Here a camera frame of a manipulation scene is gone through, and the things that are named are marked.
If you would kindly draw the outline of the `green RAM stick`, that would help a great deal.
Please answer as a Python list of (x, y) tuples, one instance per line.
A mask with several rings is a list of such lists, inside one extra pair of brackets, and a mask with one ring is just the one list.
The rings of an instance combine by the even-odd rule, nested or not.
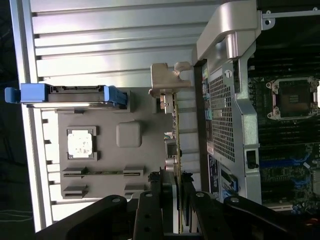
[(140, 176), (140, 172), (127, 172), (127, 171), (89, 171), (89, 172), (66, 172), (63, 174), (65, 177), (84, 177), (91, 175), (123, 175), (123, 176)]

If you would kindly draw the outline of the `grey parts rack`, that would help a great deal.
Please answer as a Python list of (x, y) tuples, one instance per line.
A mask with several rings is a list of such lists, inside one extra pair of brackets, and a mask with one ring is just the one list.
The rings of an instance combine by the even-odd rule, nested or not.
[[(64, 199), (127, 197), (148, 188), (148, 176), (164, 167), (165, 133), (172, 130), (169, 114), (156, 111), (156, 99), (147, 88), (128, 88), (126, 110), (85, 109), (58, 114), (60, 186)], [(73, 158), (68, 153), (68, 134), (88, 131), (93, 153)], [(64, 173), (98, 171), (140, 172), (140, 176)]]

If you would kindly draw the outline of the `green motherboard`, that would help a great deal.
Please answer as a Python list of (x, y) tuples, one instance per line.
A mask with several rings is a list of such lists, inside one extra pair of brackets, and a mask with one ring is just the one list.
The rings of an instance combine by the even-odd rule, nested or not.
[[(320, 114), (298, 120), (272, 120), (271, 90), (276, 79), (320, 80), (320, 47), (257, 50), (248, 60), (249, 99), (257, 114), (258, 157), (263, 205), (294, 215), (320, 215)], [(294, 165), (291, 157), (303, 158)]]

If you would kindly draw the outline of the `silver CPU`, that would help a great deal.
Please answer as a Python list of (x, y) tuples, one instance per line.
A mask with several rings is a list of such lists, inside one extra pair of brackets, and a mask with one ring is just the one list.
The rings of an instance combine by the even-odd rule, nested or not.
[(88, 158), (93, 153), (93, 138), (87, 130), (74, 130), (67, 136), (68, 154), (73, 158)]

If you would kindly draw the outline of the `blue expansion slot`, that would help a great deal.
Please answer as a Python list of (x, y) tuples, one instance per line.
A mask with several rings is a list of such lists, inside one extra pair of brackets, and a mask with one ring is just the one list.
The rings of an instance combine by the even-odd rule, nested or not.
[(291, 157), (290, 160), (293, 162), (294, 166), (300, 166), (306, 163), (310, 156), (311, 156), (311, 153), (307, 153), (303, 158), (297, 159), (297, 158)]

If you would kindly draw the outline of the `open black PC case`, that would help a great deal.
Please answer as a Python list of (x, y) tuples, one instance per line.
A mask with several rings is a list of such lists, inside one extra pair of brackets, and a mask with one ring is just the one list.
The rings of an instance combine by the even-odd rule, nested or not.
[(258, 50), (300, 48), (320, 48), (320, 0), (222, 0), (197, 40), (193, 65), (200, 142), (208, 189), (219, 202), (240, 196), (263, 205), (248, 61)]

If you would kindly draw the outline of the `CPU socket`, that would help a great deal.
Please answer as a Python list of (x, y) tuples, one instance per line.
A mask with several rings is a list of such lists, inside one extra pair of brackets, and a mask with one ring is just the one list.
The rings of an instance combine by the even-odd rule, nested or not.
[(320, 114), (311, 110), (310, 76), (278, 78), (269, 81), (265, 87), (271, 92), (271, 112), (268, 119), (293, 121), (308, 119)]

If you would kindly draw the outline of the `hard disk with blue carrier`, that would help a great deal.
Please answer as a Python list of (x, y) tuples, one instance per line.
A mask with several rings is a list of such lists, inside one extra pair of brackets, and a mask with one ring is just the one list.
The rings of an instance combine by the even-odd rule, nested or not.
[(46, 83), (22, 83), (19, 89), (4, 89), (4, 100), (39, 109), (126, 109), (128, 94), (115, 86), (54, 86)]

